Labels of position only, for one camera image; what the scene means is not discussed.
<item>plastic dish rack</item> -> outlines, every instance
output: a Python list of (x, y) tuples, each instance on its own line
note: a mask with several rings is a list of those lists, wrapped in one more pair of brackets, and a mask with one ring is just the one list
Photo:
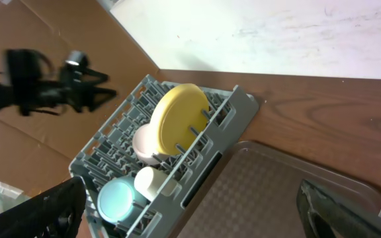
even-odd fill
[[(159, 83), (147, 75), (71, 162), (71, 176), (81, 176), (87, 189), (84, 214), (93, 237), (168, 236), (222, 153), (238, 141), (259, 109), (253, 96), (247, 95), (238, 85), (232, 92), (201, 88), (210, 105), (209, 112), (201, 112), (209, 119), (207, 127), (202, 132), (189, 128), (195, 134), (189, 149), (178, 146), (181, 154), (154, 166), (169, 176), (153, 202), (146, 207), (134, 204), (142, 212), (132, 225), (104, 221), (95, 206), (99, 190), (109, 180), (134, 177), (147, 166), (137, 159), (132, 149), (134, 132), (149, 123), (157, 103), (176, 85)], [(160, 191), (172, 178), (179, 186), (171, 196), (162, 195)]]

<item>brown tray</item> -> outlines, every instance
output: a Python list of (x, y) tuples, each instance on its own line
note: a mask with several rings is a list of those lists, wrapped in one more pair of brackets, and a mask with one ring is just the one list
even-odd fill
[(259, 143), (227, 150), (169, 237), (305, 237), (296, 208), (310, 179), (378, 214), (381, 193), (369, 185)]

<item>light blue cup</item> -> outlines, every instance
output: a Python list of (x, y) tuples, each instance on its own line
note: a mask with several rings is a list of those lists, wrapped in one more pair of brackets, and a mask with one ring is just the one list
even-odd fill
[(97, 209), (109, 223), (132, 225), (146, 206), (146, 198), (134, 188), (133, 177), (120, 177), (106, 183), (98, 194)]

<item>cardboard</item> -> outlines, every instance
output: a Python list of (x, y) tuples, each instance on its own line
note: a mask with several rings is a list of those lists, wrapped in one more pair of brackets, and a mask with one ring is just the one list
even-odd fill
[(156, 66), (96, 0), (12, 0), (0, 3), (2, 51), (30, 48), (59, 67), (71, 50), (82, 50), (91, 68), (106, 73), (119, 97), (100, 110), (62, 116), (0, 111), (0, 181), (37, 195), (67, 178), (68, 165), (124, 97)]

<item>wooden table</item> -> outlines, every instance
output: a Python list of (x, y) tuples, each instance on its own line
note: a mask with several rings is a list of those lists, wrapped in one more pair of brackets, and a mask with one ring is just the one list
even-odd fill
[(381, 80), (160, 70), (159, 81), (232, 90), (260, 102), (241, 140), (255, 140), (381, 191)]

